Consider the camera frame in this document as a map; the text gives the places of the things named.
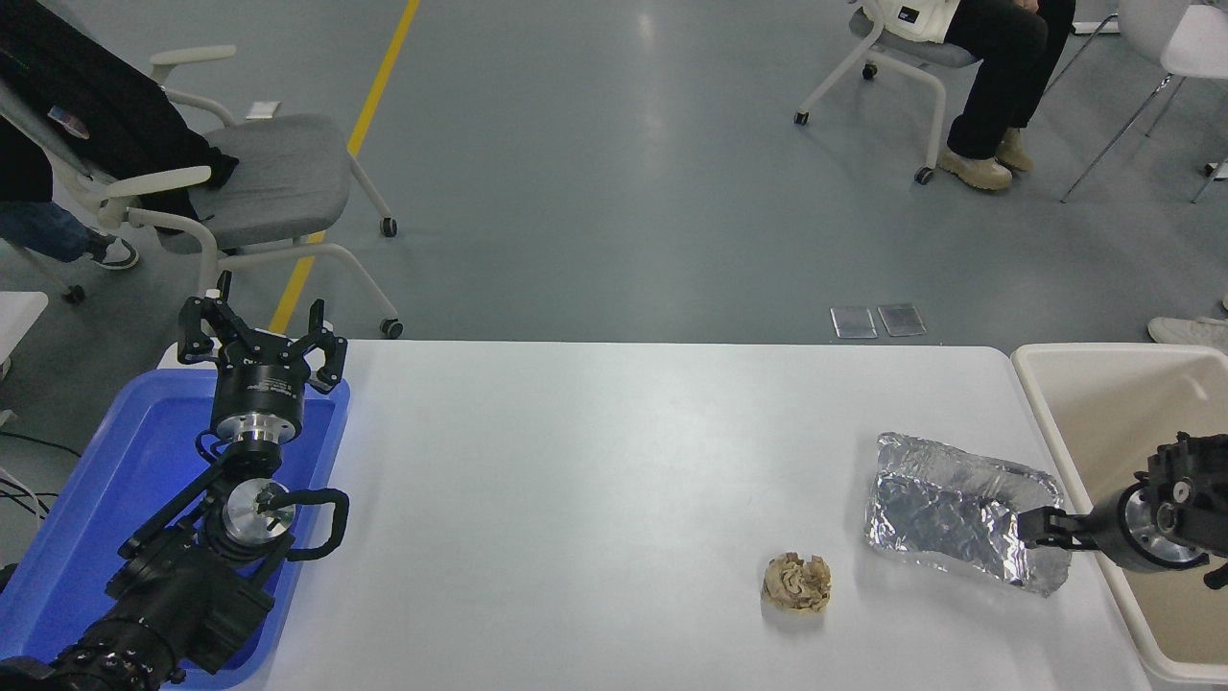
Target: yellow floor line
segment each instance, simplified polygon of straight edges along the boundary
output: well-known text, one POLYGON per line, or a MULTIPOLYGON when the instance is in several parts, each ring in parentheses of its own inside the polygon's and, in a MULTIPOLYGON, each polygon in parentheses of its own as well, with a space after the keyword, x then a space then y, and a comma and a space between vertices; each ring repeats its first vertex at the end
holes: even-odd
MULTIPOLYGON (((419 0, 409 0, 405 2, 405 11, 400 15, 400 21, 397 23, 397 31, 392 36, 392 42, 388 44, 388 50, 384 53, 383 63, 379 64, 379 71, 376 72, 376 79, 371 83, 371 91, 367 92, 367 101, 362 104, 362 112, 359 113, 359 122, 354 125, 354 131, 350 133, 350 141, 346 149, 350 153, 357 157, 359 151, 362 149, 362 141, 367 137, 367 129, 371 128, 371 120, 376 117, 376 108, 379 107, 379 98, 383 97, 384 87, 388 85, 388 77, 392 75, 392 68, 397 64, 397 55, 400 54, 400 45, 405 42, 405 34, 409 33, 409 25, 414 21, 414 14, 418 12, 419 0)), ((307 236, 307 242, 316 243, 324 239, 324 231, 319 231, 307 236)), ((306 257, 295 261, 295 270, 290 274, 290 280, 286 282, 286 288, 281 292, 281 299, 278 302, 278 309, 273 313, 273 320, 269 322, 269 330, 274 333, 285 333, 286 326, 290 324, 290 317, 295 313, 295 307, 298 304, 298 297, 302 295, 303 284, 307 282, 307 276, 311 275, 311 268, 314 265, 314 257, 306 257)))

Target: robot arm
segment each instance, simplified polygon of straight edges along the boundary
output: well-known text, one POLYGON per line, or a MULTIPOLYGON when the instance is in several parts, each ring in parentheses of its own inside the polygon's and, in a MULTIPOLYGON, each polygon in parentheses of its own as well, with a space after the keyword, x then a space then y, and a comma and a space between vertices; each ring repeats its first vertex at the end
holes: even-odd
MULTIPOLYGON (((1087 515, 1041 507, 1019 515, 1028 546, 1099 550, 1126 571, 1183 571, 1228 557, 1228 434, 1179 433, 1147 459, 1137 484, 1099 502, 1087 515)), ((1228 565, 1202 577, 1228 585, 1228 565)))
POLYGON ((226 302, 230 274, 217 290, 189 297, 179 313, 182 363, 214 362, 217 385, 210 432, 226 449, 119 547, 126 560, 107 583, 115 605, 50 665, 0 660, 0 691, 154 691, 185 677, 189 659, 214 674, 260 627, 273 609, 265 582, 286 561, 335 550, 349 497, 338 490, 290 491, 273 480, 281 444, 302 430, 305 385, 327 393, 340 383, 345 339, 324 323, 323 301, 297 340, 249 328, 226 302), (217 347, 201 322, 217 338, 217 347), (305 358, 319 349, 316 373, 305 358), (332 531, 317 547, 295 549, 296 507, 333 506, 332 531))

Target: black cable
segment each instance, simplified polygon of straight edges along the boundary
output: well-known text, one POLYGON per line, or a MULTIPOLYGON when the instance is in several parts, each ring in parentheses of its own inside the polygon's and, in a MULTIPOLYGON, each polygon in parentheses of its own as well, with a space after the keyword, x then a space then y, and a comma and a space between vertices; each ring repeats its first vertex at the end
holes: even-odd
POLYGON ((194 444, 196 447, 196 453, 200 454, 200 458, 204 459, 205 461, 208 461, 209 465, 214 465, 214 464, 217 463, 217 457, 215 457, 215 455, 212 455, 212 454, 210 454, 209 452, 205 450, 204 439, 205 439, 206 434, 211 434, 211 432, 206 430, 206 431, 201 432, 200 434, 198 434, 196 436, 196 441, 194 442, 194 444))
MULTIPOLYGON (((20 495, 21 495, 22 497, 29 497, 29 493, 27 493, 27 492, 26 492, 26 491, 25 491, 25 490, 23 490, 23 488, 22 488, 22 487, 21 487, 20 485, 17 485, 16 482, 10 482, 10 481, 7 481, 7 480, 5 480, 5 479, 0 477, 0 485, 4 485, 4 486, 7 486, 7 487, 11 487, 11 488, 12 488, 14 491, 18 492, 18 493, 20 493, 20 495)), ((42 501, 42 500, 39 500, 39 498, 38 498, 38 495, 34 495, 34 496, 32 497, 32 500, 34 500, 36 502, 38 502, 38 506, 43 508, 43 513, 47 513, 47 512, 52 511, 52 509, 50 509, 50 508, 49 508, 49 507, 48 507, 47 504, 44 504, 44 503, 43 503, 43 501, 42 501)))
POLYGON ((25 503, 25 502, 22 502, 21 500, 17 498, 17 497, 28 497, 28 496, 29 495, 7 495, 6 493, 4 497, 0 497, 0 498, 12 500, 14 503, 17 504, 18 507, 26 509, 27 512, 29 512, 29 513, 34 514, 36 517, 38 517, 39 519, 42 519, 43 517, 38 512, 36 512, 34 509, 31 509, 29 504, 27 504, 27 503, 25 503))
POLYGON ((12 437, 14 439, 21 439, 22 442, 33 442, 34 444, 42 444, 44 447, 50 447, 52 449, 60 449, 61 452, 68 452, 69 454, 72 454, 79 459, 81 458, 81 454, 79 454, 72 449, 69 449, 63 444, 56 444, 54 442, 44 442, 42 439, 36 439, 33 437, 27 437, 25 434, 17 434, 16 432, 0 432, 0 437, 12 437))

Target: blue plastic tray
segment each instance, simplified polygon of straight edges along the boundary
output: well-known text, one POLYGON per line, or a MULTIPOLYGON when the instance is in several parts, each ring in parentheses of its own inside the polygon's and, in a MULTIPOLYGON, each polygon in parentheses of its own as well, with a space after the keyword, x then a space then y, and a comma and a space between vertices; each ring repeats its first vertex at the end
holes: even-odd
MULTIPOLYGON (((49 663, 114 605, 103 589, 124 565, 115 551, 206 468, 193 441, 209 427, 215 383, 212 371, 156 371, 119 393, 0 595, 0 659, 49 663)), ((275 480, 291 490, 327 485, 349 400, 344 382, 327 398, 307 392, 302 434, 282 447, 275 480)), ((298 512, 296 546, 314 546, 307 542, 317 513, 298 512)), ((259 669, 281 633, 301 566, 286 562, 269 579, 276 604, 243 649, 216 675, 185 660, 188 680, 178 689, 227 689, 259 669)))

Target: white table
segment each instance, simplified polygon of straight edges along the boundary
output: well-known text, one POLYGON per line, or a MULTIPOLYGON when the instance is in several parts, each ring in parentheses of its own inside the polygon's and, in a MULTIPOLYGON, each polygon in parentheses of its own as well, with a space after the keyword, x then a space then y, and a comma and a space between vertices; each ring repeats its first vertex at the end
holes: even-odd
POLYGON ((0 290, 0 372, 7 369, 9 356, 45 308, 45 292, 0 290))
POLYGON ((1089 556, 1043 599, 863 542, 880 432, 1054 473, 996 351, 354 340, 345 377, 349 534, 241 689, 1149 689, 1089 556), (760 601, 785 551, 822 615, 760 601))

